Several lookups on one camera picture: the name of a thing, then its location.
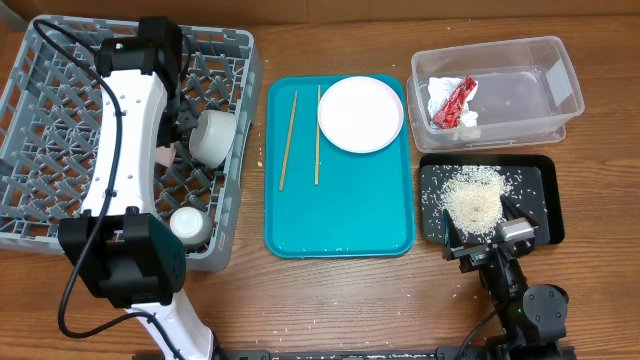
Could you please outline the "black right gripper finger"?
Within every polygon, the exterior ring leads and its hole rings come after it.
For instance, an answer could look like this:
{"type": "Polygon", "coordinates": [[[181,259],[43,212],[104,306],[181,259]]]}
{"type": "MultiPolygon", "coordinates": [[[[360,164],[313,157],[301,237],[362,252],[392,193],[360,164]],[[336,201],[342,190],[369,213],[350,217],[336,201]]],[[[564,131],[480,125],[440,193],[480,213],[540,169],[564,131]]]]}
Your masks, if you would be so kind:
{"type": "Polygon", "coordinates": [[[448,210],[443,211],[443,226],[444,226],[444,236],[443,236],[444,248],[448,250],[462,248],[463,241],[460,238],[460,234],[448,210]]]}
{"type": "Polygon", "coordinates": [[[500,196],[503,214],[507,221],[524,219],[533,228],[538,228],[538,222],[518,207],[507,195],[500,196]]]}

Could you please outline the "grey bowl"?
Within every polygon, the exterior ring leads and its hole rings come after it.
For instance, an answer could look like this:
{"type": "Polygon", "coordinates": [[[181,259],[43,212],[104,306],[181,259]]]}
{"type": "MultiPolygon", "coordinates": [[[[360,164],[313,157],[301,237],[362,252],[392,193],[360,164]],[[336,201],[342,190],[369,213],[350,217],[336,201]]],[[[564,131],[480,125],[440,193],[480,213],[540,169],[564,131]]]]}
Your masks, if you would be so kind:
{"type": "Polygon", "coordinates": [[[232,113],[205,110],[191,132],[191,156],[209,168],[217,168],[232,147],[236,126],[237,120],[232,113]]]}

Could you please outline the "pile of rice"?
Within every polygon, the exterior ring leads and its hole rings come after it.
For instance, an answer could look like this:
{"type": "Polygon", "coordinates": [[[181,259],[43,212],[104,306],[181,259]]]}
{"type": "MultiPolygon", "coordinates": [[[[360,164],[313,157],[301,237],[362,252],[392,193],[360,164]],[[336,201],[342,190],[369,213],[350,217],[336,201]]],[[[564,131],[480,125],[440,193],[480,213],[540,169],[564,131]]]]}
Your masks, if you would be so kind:
{"type": "Polygon", "coordinates": [[[487,165],[428,165],[421,169],[420,201],[427,236],[443,238],[448,213],[465,242],[494,237],[504,220],[500,197],[517,184],[509,171],[487,165]]]}

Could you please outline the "white paper cup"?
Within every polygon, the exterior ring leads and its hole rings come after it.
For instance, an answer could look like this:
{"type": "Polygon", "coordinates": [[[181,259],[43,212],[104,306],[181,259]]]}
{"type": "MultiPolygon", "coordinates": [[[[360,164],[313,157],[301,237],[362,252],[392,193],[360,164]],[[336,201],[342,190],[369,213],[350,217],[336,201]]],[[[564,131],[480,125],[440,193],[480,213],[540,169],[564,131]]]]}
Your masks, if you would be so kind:
{"type": "Polygon", "coordinates": [[[182,207],[170,217],[170,229],[185,247],[197,247],[207,243],[213,232],[213,223],[203,211],[182,207]]]}

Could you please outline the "red snack wrapper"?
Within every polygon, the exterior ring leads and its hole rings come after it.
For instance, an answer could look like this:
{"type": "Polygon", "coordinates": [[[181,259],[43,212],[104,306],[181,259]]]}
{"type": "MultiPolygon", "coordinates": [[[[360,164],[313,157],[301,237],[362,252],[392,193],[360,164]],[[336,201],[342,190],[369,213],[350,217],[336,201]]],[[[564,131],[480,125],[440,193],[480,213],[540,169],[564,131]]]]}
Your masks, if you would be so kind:
{"type": "Polygon", "coordinates": [[[477,88],[477,83],[466,76],[447,98],[442,107],[433,116],[440,129],[451,129],[460,124],[462,112],[467,101],[477,88]]]}

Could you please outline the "wooden chopstick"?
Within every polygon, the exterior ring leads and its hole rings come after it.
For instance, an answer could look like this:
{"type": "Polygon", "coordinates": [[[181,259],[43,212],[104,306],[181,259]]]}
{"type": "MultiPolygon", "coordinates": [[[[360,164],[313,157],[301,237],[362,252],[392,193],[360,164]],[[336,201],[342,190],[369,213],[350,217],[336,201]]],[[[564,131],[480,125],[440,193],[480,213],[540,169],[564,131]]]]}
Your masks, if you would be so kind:
{"type": "Polygon", "coordinates": [[[298,99],[298,90],[295,90],[293,103],[292,103],[292,106],[291,106],[291,113],[290,113],[290,118],[289,118],[289,126],[288,126],[288,131],[287,131],[287,139],[286,139],[283,162],[282,162],[282,167],[281,167],[281,175],[280,175],[280,181],[279,181],[279,191],[283,191],[285,180],[286,180],[288,159],[289,159],[289,153],[290,153],[290,147],[291,147],[291,139],[292,139],[293,128],[294,128],[294,123],[295,123],[297,99],[298,99]]]}
{"type": "Polygon", "coordinates": [[[319,168],[320,168],[320,120],[319,108],[322,97],[322,86],[317,87],[317,107],[316,107],[316,132],[315,132],[315,162],[314,162],[314,185],[319,185],[319,168]]]}

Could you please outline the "white tissue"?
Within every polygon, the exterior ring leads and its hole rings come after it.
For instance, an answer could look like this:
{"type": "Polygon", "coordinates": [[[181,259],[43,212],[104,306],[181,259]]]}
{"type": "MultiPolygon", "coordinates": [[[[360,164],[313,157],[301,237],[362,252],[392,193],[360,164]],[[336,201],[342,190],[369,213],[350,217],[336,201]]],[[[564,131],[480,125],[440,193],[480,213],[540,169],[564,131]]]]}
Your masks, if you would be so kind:
{"type": "MultiPolygon", "coordinates": [[[[428,94],[429,94],[427,111],[430,117],[431,127],[440,129],[438,125],[434,122],[433,116],[442,107],[442,105],[447,100],[447,98],[452,94],[456,86],[464,78],[431,77],[429,79],[429,83],[427,86],[428,94]]],[[[471,95],[471,98],[467,101],[466,105],[464,106],[462,117],[460,119],[460,124],[457,127],[461,125],[463,125],[464,127],[475,127],[477,125],[478,113],[475,111],[471,111],[469,108],[469,102],[474,99],[478,90],[478,82],[477,81],[475,82],[477,83],[477,88],[474,91],[474,93],[471,95]]]]}

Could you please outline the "large white plate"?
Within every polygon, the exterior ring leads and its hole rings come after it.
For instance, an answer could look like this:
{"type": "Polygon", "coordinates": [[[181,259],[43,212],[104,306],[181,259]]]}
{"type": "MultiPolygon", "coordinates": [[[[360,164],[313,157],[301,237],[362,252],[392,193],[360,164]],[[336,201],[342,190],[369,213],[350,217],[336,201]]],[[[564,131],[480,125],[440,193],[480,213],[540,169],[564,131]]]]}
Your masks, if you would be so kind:
{"type": "Polygon", "coordinates": [[[341,150],[366,154],[390,145],[404,123],[399,96],[383,81],[354,76],[331,85],[321,96],[319,127],[341,150]]]}

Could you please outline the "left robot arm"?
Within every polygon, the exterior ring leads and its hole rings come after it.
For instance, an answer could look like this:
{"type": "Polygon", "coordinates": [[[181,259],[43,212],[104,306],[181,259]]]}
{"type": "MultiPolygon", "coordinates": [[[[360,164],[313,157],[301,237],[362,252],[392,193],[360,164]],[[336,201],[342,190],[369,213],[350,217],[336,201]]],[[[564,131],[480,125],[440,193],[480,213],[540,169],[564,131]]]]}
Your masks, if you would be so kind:
{"type": "Polygon", "coordinates": [[[223,359],[215,333],[183,289],[185,248],[159,218],[153,190],[156,148],[173,138],[179,116],[183,39],[177,24],[150,16],[140,19],[135,35],[104,39],[92,64],[63,54],[99,83],[103,105],[89,191],[79,215],[59,224],[73,270],[57,323],[69,338],[88,338],[137,319],[167,359],[223,359]],[[65,315],[78,280],[124,314],[82,333],[71,330],[65,315]]]}

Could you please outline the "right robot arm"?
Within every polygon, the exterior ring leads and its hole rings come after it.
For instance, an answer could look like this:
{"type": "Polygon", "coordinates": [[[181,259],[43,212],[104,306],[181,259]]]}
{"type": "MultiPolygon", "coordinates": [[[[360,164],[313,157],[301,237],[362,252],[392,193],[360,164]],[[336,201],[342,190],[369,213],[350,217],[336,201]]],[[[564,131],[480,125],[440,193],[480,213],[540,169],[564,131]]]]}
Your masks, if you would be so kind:
{"type": "Polygon", "coordinates": [[[454,350],[456,359],[575,360],[566,336],[568,293],[553,284],[530,286],[518,259],[532,253],[538,223],[507,196],[500,197],[506,220],[498,238],[465,247],[448,211],[442,257],[458,260],[462,273],[477,271],[494,310],[454,350]]]}

